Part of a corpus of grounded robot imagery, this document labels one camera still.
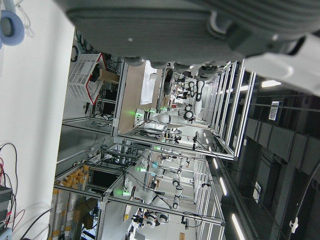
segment fluorescent light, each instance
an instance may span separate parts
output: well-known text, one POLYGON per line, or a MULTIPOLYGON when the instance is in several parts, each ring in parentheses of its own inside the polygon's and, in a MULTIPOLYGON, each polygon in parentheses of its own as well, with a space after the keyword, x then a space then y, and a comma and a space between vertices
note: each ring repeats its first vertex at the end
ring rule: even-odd
POLYGON ((269 88, 269 87, 273 87, 273 86, 277 86, 277 85, 281 85, 281 82, 278 82, 275 80, 267 80, 267 81, 263 81, 261 83, 262 88, 269 88))
POLYGON ((248 85, 245 85, 245 86, 241 86, 240 87, 240 91, 247 91, 249 89, 249 86, 248 85))
POLYGON ((223 194, 224 194, 225 196, 227 196, 227 188, 226 188, 224 179, 223 179, 222 177, 220 177, 220 183, 221 183, 221 187, 222 187, 223 194))
POLYGON ((180 144, 187 144, 187 145, 193 145, 193 144, 195 144, 196 146, 198 146, 198 144, 197 144, 197 143, 194 143, 193 141, 178 140, 178 142, 179 142, 180 144))
POLYGON ((231 218, 232 218, 232 221, 233 221, 233 224, 234 224, 236 233, 237 233, 238 236, 239 236, 239 239, 240 239, 240 240, 246 240, 244 234, 243 234, 242 231, 241 231, 241 228, 240 228, 240 225, 239 225, 238 220, 237 220, 237 218, 236 218, 236 215, 235 215, 234 213, 232 214, 232 217, 231 217, 231 218))
POLYGON ((217 160, 215 158, 213 158, 213 163, 214 163, 215 169, 218 169, 218 163, 217 163, 217 160))

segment electronic device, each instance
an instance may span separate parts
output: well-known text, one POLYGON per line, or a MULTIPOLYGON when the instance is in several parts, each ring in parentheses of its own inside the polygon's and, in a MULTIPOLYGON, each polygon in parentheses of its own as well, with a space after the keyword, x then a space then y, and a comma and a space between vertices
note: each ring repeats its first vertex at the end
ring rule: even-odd
POLYGON ((12 189, 5 186, 0 186, 0 222, 6 221, 11 197, 12 189))

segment ceiling light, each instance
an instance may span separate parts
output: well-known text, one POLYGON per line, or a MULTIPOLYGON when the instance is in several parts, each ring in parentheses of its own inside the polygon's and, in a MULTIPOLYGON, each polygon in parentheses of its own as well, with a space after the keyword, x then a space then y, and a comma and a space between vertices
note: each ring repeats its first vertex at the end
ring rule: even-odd
POLYGON ((232 214, 232 217, 231 217, 231 218, 232 218, 232 221, 233 221, 233 224, 234 224, 236 233, 237 233, 238 236, 239 236, 239 239, 240 239, 240 240, 246 240, 244 234, 243 234, 242 231, 241 231, 241 228, 240 228, 240 225, 239 225, 238 220, 237 220, 237 218, 236 218, 236 215, 235 215, 234 213, 232 214))
POLYGON ((214 163, 215 169, 218 169, 218 163, 217 163, 217 160, 215 158, 213 158, 213 163, 214 163))
POLYGON ((220 177, 220 183, 221 183, 221 187, 222 187, 223 194, 224 194, 225 196, 227 196, 227 188, 226 188, 224 179, 223 179, 222 177, 220 177))
POLYGON ((245 86, 241 86, 240 87, 240 91, 247 91, 249 89, 249 86, 248 85, 245 85, 245 86))
POLYGON ((275 80, 267 80, 267 81, 263 81, 261 83, 262 88, 269 88, 269 87, 273 87, 273 86, 277 86, 277 85, 281 85, 281 82, 278 82, 275 80))

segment white cloth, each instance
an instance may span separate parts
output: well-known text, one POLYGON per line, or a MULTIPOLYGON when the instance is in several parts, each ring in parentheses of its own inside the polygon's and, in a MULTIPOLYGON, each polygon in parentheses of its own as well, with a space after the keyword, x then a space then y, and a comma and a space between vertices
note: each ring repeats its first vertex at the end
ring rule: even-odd
POLYGON ((151 67, 150 61, 146 61, 143 75, 143 84, 141 89, 140 105, 152 103, 156 80, 157 69, 151 67))

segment white wall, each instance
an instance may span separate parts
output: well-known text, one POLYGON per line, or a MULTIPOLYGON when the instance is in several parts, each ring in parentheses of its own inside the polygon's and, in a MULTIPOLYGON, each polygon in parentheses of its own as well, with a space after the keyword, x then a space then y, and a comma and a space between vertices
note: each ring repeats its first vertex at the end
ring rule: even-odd
MULTIPOLYGON (((51 205, 74 33, 53 1, 26 0, 21 6, 35 37, 4 48, 0 77, 0 143, 11 142, 17 148, 17 211, 25 209, 13 239, 20 239, 51 205)), ((0 157, 15 190, 13 149, 5 147, 0 157)), ((46 239, 48 222, 46 214, 27 237, 46 239)))

